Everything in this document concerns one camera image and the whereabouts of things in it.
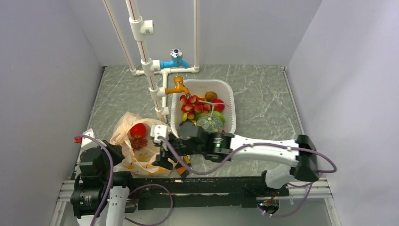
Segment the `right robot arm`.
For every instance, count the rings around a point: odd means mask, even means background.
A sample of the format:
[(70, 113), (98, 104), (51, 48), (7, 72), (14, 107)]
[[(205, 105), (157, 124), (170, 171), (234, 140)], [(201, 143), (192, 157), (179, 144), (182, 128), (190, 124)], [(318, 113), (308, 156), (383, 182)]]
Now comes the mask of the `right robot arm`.
[(173, 169), (173, 163), (181, 163), (181, 156), (200, 154), (204, 159), (217, 162), (219, 169), (227, 161), (257, 160), (278, 163), (278, 166), (262, 173), (259, 189), (271, 195), (277, 189), (294, 180), (316, 182), (319, 169), (316, 147), (307, 135), (296, 139), (271, 141), (252, 139), (231, 133), (208, 133), (193, 123), (180, 127), (181, 136), (170, 133), (166, 125), (153, 125), (150, 137), (160, 147), (154, 166)]

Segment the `peach plastic bag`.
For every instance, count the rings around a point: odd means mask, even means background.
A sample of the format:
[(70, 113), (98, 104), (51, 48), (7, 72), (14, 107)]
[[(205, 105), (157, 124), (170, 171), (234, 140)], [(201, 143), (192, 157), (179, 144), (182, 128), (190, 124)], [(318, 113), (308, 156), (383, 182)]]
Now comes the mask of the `peach plastic bag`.
[[(146, 126), (144, 139), (147, 141), (141, 149), (136, 149), (133, 145), (133, 137), (130, 135), (130, 129), (142, 123)], [(164, 122), (143, 118), (138, 114), (126, 112), (119, 119), (114, 127), (113, 135), (109, 140), (112, 145), (120, 145), (124, 159), (121, 162), (122, 168), (130, 171), (134, 175), (140, 176), (168, 176), (172, 171), (159, 166), (153, 166), (159, 148), (152, 144), (150, 131), (152, 125), (165, 125)]]

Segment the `green netted fake melon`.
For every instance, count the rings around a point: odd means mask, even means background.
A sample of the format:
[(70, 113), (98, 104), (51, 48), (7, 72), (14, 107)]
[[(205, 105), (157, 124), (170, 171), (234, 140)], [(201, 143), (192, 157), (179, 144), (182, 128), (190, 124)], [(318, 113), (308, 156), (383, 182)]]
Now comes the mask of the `green netted fake melon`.
[(221, 133), (224, 128), (223, 121), (220, 117), (211, 113), (199, 117), (196, 125), (202, 127), (208, 133)]

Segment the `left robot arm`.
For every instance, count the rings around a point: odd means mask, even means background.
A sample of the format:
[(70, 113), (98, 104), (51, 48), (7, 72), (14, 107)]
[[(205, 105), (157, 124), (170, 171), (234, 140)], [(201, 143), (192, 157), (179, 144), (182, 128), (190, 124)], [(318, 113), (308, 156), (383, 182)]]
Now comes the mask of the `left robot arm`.
[(121, 146), (102, 145), (108, 152), (93, 141), (82, 145), (80, 174), (70, 198), (80, 226), (121, 226), (127, 199), (136, 189), (130, 172), (113, 171), (124, 158)]

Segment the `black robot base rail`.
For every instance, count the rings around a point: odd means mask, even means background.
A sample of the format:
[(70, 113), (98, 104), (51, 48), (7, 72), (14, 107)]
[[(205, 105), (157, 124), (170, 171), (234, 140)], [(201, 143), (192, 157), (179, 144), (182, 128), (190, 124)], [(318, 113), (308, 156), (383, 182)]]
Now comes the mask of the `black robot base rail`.
[(262, 176), (133, 178), (127, 211), (155, 208), (241, 206), (254, 208), (261, 199), (288, 197), (287, 185), (268, 188)]

